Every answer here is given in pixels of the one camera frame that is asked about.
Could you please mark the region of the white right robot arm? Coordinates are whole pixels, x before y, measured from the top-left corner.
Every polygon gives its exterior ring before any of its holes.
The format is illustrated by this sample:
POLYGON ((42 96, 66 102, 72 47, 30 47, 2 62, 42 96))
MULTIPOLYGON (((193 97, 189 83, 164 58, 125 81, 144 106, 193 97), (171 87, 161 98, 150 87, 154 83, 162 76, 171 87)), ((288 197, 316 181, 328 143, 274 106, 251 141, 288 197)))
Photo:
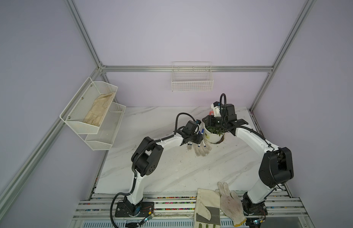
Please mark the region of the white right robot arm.
POLYGON ((247 192, 248 201, 258 204, 273 191, 294 177, 292 152, 287 147, 279 147, 253 130, 247 121, 238 119, 232 104, 214 102, 212 111, 202 119, 206 132, 231 133, 243 140, 261 158, 259 179, 247 192))

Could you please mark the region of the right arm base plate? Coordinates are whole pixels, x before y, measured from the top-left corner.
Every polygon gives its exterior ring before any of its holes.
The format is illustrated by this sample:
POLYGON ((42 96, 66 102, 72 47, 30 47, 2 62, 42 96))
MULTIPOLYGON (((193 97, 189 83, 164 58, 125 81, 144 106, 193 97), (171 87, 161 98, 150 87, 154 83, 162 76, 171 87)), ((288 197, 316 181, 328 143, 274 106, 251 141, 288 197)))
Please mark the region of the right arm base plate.
POLYGON ((249 215, 249 216, 256 215, 256 216, 263 216, 263 217, 267 215, 265 200, 263 200, 260 203, 255 204, 250 200, 247 192, 245 192, 243 195, 242 204, 243 204, 243 209, 244 209, 245 215, 249 215))

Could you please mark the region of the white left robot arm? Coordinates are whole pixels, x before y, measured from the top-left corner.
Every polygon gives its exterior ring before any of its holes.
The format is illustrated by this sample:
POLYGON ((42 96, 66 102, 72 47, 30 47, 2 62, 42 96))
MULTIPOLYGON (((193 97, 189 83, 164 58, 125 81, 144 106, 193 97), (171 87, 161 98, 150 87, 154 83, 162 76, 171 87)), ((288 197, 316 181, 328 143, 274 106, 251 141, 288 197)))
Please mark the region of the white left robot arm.
POLYGON ((164 151, 187 143, 201 143, 200 125, 200 120, 188 121, 185 126, 178 128, 169 136, 160 139, 145 137, 141 141, 131 158, 134 181, 130 193, 126 197, 131 205, 138 205, 143 200, 143 179, 155 171, 164 151))

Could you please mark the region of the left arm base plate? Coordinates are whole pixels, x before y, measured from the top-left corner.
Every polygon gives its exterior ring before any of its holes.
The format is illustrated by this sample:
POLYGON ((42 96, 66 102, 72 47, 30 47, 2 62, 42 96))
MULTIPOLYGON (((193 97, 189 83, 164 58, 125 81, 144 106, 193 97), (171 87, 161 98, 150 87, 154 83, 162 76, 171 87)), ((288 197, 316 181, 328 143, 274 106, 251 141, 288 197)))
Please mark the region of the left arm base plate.
POLYGON ((131 205, 128 202, 120 201, 117 204, 114 216, 116 218, 143 218, 150 215, 154 211, 155 203, 153 202, 141 202, 139 204, 131 205))

